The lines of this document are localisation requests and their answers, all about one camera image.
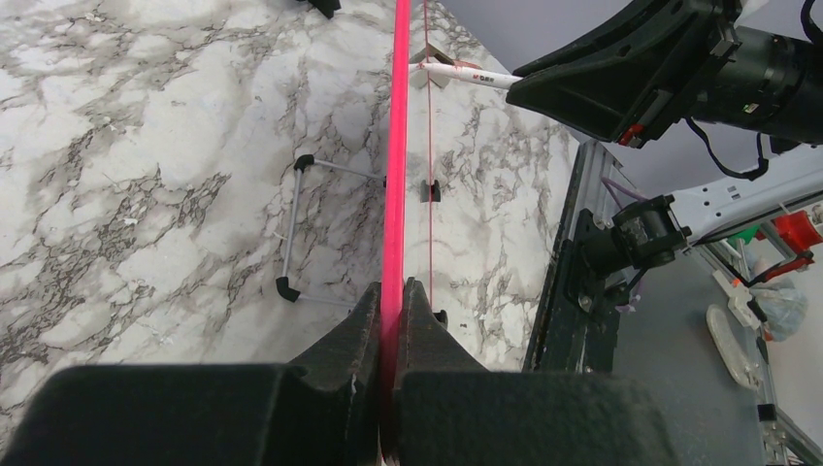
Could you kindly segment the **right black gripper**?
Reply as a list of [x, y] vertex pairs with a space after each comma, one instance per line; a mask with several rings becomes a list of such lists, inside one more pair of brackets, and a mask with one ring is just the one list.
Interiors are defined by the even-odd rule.
[[689, 114], [740, 41], [737, 1], [633, 1], [514, 71], [507, 102], [601, 142], [641, 148]]

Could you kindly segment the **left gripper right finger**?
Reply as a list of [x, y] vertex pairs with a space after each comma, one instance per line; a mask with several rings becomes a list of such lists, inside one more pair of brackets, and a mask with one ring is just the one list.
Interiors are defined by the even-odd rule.
[[409, 279], [397, 329], [392, 457], [400, 465], [676, 465], [638, 383], [608, 375], [494, 372], [436, 319]]

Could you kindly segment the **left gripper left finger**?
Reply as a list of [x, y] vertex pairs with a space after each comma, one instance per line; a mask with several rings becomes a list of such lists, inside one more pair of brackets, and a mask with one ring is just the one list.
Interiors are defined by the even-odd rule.
[[374, 465], [380, 286], [286, 363], [85, 365], [50, 377], [5, 465]]

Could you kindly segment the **red white marker pen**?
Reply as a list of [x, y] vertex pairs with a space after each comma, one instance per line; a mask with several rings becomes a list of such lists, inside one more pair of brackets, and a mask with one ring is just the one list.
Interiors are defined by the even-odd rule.
[[515, 83], [522, 80], [514, 75], [501, 74], [483, 69], [448, 65], [434, 62], [420, 62], [409, 65], [409, 72], [426, 72], [429, 75], [445, 77], [465, 83], [474, 83], [499, 89], [510, 89]]

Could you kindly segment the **red framed whiteboard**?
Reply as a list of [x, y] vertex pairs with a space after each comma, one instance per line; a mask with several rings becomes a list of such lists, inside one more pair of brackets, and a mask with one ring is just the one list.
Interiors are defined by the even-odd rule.
[[429, 39], [428, 4], [395, 4], [380, 298], [380, 449], [387, 465], [400, 464], [401, 379], [412, 364], [415, 333], [439, 326], [427, 293], [432, 286], [432, 83], [409, 84], [410, 57]]

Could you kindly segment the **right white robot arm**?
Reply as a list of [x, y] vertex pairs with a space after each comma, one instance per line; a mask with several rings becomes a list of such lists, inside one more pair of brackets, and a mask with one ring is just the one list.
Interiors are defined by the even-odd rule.
[[771, 153], [822, 140], [822, 33], [808, 10], [797, 39], [741, 24], [741, 1], [523, 1], [512, 37], [510, 104], [551, 117], [656, 167], [719, 137], [718, 169], [756, 175]]

